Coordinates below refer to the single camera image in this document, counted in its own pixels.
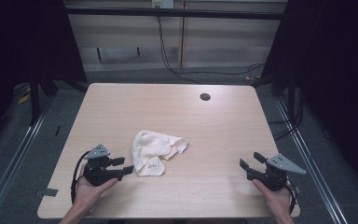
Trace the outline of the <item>person's right hand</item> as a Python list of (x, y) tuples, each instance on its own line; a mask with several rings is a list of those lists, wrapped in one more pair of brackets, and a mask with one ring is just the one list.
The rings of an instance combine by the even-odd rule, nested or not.
[(252, 183), (263, 194), (268, 210), (273, 220), (275, 216), (284, 216), (284, 215), (291, 216), (290, 213), (291, 195), (287, 189), (271, 191), (257, 179), (254, 179)]

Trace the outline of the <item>white towel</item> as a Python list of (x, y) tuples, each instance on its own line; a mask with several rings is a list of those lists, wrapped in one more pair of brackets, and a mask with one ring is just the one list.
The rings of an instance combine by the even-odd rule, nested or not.
[(155, 133), (148, 130), (138, 132), (132, 143), (132, 160), (138, 176), (161, 176), (168, 161), (175, 154), (183, 153), (189, 145), (184, 137)]

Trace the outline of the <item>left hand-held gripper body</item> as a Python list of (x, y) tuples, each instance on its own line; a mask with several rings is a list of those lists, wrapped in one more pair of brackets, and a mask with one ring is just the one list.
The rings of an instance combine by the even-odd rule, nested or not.
[(101, 186), (112, 178), (121, 180), (124, 176), (123, 170), (108, 170), (108, 167), (112, 166), (112, 159), (109, 156), (110, 151), (104, 145), (99, 144), (84, 157), (87, 161), (84, 176), (95, 187)]

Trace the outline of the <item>black curtain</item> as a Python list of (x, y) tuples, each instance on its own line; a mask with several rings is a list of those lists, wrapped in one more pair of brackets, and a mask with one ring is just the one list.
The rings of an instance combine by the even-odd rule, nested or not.
[(358, 0), (287, 0), (262, 79), (291, 78), (358, 173)]
[(21, 83), (53, 94), (56, 80), (87, 80), (64, 10), (63, 0), (0, 0), (0, 119)]

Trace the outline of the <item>black metal stand post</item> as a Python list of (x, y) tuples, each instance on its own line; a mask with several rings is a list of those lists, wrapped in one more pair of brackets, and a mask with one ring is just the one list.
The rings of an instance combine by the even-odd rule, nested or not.
[(38, 81), (35, 73), (32, 73), (30, 77), (30, 95), (31, 95), (31, 106), (32, 106), (32, 116), (31, 116), (30, 125), (34, 125), (40, 116), (39, 88), (38, 88)]

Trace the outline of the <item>black horizontal frame bar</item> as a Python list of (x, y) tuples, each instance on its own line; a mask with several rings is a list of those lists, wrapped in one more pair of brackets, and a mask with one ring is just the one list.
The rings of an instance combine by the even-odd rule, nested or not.
[(117, 8), (117, 7), (67, 7), (68, 14), (112, 15), (112, 16), (155, 16), (181, 18), (219, 18), (244, 20), (282, 20), (283, 13), (245, 12), (221, 10), (164, 9), (164, 8)]

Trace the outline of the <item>person's left hand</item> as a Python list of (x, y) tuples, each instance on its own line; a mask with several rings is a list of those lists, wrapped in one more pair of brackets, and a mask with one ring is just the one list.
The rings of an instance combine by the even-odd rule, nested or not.
[(83, 214), (87, 214), (88, 211), (96, 204), (101, 196), (111, 189), (118, 180), (112, 178), (102, 184), (101, 186), (93, 186), (84, 176), (84, 167), (81, 167), (79, 177), (76, 181), (76, 196), (74, 201), (74, 208)]

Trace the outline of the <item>white wall outlet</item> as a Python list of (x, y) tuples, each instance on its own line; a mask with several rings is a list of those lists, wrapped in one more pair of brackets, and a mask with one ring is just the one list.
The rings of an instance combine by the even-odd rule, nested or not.
[(174, 9), (173, 0), (151, 0), (152, 8)]

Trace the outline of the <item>aluminium floor rail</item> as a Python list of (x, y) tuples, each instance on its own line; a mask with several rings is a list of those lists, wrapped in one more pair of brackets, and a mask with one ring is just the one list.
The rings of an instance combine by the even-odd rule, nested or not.
[(0, 207), (4, 199), (9, 192), (9, 189), (14, 181), (15, 176), (17, 175), (20, 167), (30, 150), (34, 139), (36, 138), (39, 130), (45, 120), (46, 114), (49, 111), (54, 99), (49, 98), (40, 112), (40, 114), (36, 117), (34, 123), (27, 129), (27, 133), (24, 135), (21, 140), (20, 145), (17, 148), (16, 153), (14, 154), (13, 159), (10, 161), (10, 164), (7, 166), (3, 176), (0, 179)]
[(337, 198), (334, 196), (332, 190), (328, 187), (316, 161), (310, 153), (310, 150), (303, 139), (299, 129), (295, 124), (289, 120), (288, 108), (285, 105), (283, 99), (278, 98), (275, 100), (276, 105), (285, 121), (285, 125), (291, 135), (291, 138), (296, 144), (297, 151), (302, 157), (305, 165), (308, 169), (308, 173), (312, 179), (312, 182), (316, 186), (324, 205), (332, 218), (335, 224), (349, 224), (348, 220), (345, 218), (343, 211), (337, 201)]

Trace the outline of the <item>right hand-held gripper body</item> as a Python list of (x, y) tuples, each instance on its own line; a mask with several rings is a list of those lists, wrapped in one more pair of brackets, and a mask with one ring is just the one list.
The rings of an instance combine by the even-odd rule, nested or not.
[(283, 154), (266, 159), (266, 162), (263, 163), (266, 165), (264, 173), (249, 167), (246, 174), (248, 180), (257, 179), (271, 191), (278, 191), (286, 186), (288, 172), (301, 175), (307, 173), (303, 168), (283, 156)]

